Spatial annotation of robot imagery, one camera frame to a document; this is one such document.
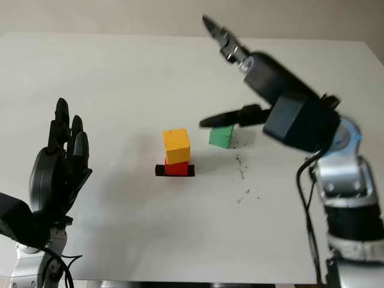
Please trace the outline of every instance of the cable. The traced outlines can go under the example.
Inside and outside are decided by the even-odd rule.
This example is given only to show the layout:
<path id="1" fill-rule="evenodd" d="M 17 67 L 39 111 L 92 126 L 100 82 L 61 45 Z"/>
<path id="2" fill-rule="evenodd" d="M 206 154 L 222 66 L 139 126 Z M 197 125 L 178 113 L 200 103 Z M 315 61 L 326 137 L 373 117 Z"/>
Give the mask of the cable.
<path id="1" fill-rule="evenodd" d="M 76 255 L 76 256 L 62 256 L 62 257 L 64 257 L 64 258 L 73 258 L 70 261 L 70 263 L 68 264 L 68 269 L 69 269 L 73 262 L 75 262 L 78 258 L 81 258 L 83 256 L 82 255 Z M 65 287 L 67 288 L 68 287 L 68 277 L 67 277 L 67 275 L 65 275 L 64 281 L 65 281 Z"/>
<path id="2" fill-rule="evenodd" d="M 313 190 L 314 190 L 314 185 L 315 185 L 315 184 L 316 184 L 316 182 L 315 182 L 315 181 L 312 181 L 310 198 L 308 199 L 308 203 L 307 203 L 307 211 L 310 210 L 311 201 L 312 201 L 312 196 L 313 196 Z"/>
<path id="3" fill-rule="evenodd" d="M 67 265 L 68 266 L 68 270 L 71 268 L 71 265 L 73 262 L 75 262 L 77 259 L 83 257 L 83 255 L 76 255 L 76 256 L 66 256 L 66 255 L 62 255 L 61 256 L 62 258 L 69 258 L 69 259 L 72 259 L 69 264 Z M 43 275 L 42 275 L 42 279 L 43 281 L 45 281 L 46 279 L 46 274 L 47 274 L 47 269 L 49 267 L 49 265 L 51 264 L 51 262 L 54 260 L 55 258 L 53 258 L 51 256 L 51 258 L 47 261 L 44 269 L 43 269 Z M 65 274 L 65 286 L 68 287 L 68 277 L 67 277 L 67 274 Z"/>
<path id="4" fill-rule="evenodd" d="M 321 269 L 320 269 L 319 250 L 317 248 L 316 236 L 314 234 L 314 229 L 313 229 L 313 225 L 312 225 L 311 215 L 309 213 L 310 201 L 308 201 L 308 204 L 307 204 L 307 201 L 305 200 L 304 193 L 303 193 L 303 190 L 302 190 L 302 187 L 301 187 L 300 177 L 301 177 L 301 174 L 303 173 L 303 171 L 307 167 L 309 167 L 312 163 L 314 163 L 315 161 L 320 159 L 321 156 L 323 156 L 327 150 L 328 149 L 324 149 L 324 150 L 320 151 L 319 153 L 317 153 L 316 155 L 312 156 L 311 158 L 307 159 L 303 163 L 303 165 L 301 165 L 299 167 L 299 169 L 298 169 L 298 171 L 296 173 L 296 185 L 297 185 L 297 188 L 298 188 L 298 191 L 299 191 L 300 200 L 301 200 L 302 207 L 303 207 L 304 213 L 305 213 L 305 220 L 306 220 L 306 224 L 307 224 L 307 233 L 308 233 L 308 241 L 309 241 L 309 244 L 310 244 L 310 250 L 311 250 L 313 264 L 314 264 L 314 267 L 315 267 L 316 281 L 317 281 L 317 286 L 318 287 L 322 287 L 323 286 L 323 284 L 322 284 Z"/>
<path id="5" fill-rule="evenodd" d="M 52 259 L 55 259 L 60 264 L 60 266 L 64 269 L 65 279 L 68 279 L 69 287 L 74 288 L 71 272 L 70 272 L 67 264 L 65 264 L 65 262 L 61 259 L 61 257 L 59 255 L 57 255 L 55 252 L 53 252 L 51 249 L 48 249 L 46 247 L 38 247 L 38 249 L 47 253 L 49 256 L 51 256 Z"/>

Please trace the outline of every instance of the robotic hand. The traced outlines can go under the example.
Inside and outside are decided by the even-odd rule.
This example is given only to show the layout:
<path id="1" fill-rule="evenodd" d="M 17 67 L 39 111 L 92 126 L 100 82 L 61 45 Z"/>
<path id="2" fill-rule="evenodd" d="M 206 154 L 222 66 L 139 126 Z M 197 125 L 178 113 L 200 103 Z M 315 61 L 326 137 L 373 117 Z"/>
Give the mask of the robotic hand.
<path id="1" fill-rule="evenodd" d="M 12 288 L 54 288 L 63 272 L 73 287 L 61 253 L 67 241 L 65 227 L 73 220 L 66 214 L 92 173 L 88 158 L 82 120 L 76 115 L 70 127 L 68 104 L 60 98 L 48 145 L 38 153 L 31 173 L 32 211 L 25 202 L 0 193 L 0 233 L 18 242 Z"/>
<path id="2" fill-rule="evenodd" d="M 226 28 L 208 16 L 203 22 L 231 64 L 237 63 L 244 81 L 264 98 L 259 105 L 222 113 L 200 122 L 201 127 L 264 124 L 263 132 L 296 149 L 317 152 L 298 170 L 296 182 L 303 203 L 308 237 L 322 285 L 316 239 L 309 205 L 300 185 L 300 174 L 310 166 L 328 222 L 328 287 L 382 287 L 384 283 L 384 227 L 379 200 L 368 163 L 358 155 L 361 134 L 357 125 L 334 110 L 335 96 L 320 98 L 304 82 L 263 52 L 249 52 Z"/>

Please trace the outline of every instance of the dirt speck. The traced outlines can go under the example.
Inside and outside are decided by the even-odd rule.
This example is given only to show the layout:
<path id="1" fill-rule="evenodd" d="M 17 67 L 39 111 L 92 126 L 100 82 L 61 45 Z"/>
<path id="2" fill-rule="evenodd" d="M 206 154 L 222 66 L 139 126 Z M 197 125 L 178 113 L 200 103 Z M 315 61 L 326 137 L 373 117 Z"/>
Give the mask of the dirt speck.
<path id="1" fill-rule="evenodd" d="M 238 204 L 240 204 L 240 202 L 241 202 L 243 199 L 244 199 L 244 197 L 241 197 L 241 198 L 239 198 L 238 200 L 236 200 L 236 202 L 237 202 Z"/>

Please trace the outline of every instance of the stacked blocks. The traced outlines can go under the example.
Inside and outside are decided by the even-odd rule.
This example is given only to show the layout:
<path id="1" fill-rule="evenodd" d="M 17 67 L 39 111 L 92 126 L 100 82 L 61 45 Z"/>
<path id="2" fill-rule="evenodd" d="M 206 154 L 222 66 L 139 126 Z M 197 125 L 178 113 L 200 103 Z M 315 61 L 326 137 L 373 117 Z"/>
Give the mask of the stacked blocks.
<path id="1" fill-rule="evenodd" d="M 209 144 L 228 149 L 232 138 L 232 132 L 233 125 L 213 128 L 209 135 Z"/>
<path id="2" fill-rule="evenodd" d="M 187 176 L 190 159 L 190 141 L 186 129 L 163 131 L 166 153 L 165 174 L 168 176 Z"/>

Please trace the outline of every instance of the black tape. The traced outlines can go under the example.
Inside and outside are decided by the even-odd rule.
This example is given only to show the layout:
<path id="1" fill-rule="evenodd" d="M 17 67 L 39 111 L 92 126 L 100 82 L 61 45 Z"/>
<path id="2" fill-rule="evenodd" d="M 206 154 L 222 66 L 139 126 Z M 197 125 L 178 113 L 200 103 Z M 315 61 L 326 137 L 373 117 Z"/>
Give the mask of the black tape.
<path id="1" fill-rule="evenodd" d="M 325 207 L 331 235 L 354 241 L 384 238 L 384 226 L 378 204 L 358 208 Z"/>
<path id="2" fill-rule="evenodd" d="M 186 176 L 174 176 L 174 175 L 166 175 L 165 166 L 157 164 L 155 166 L 155 175 L 156 176 L 163 176 L 163 177 L 195 177 L 194 165 L 188 165 L 188 173 Z"/>

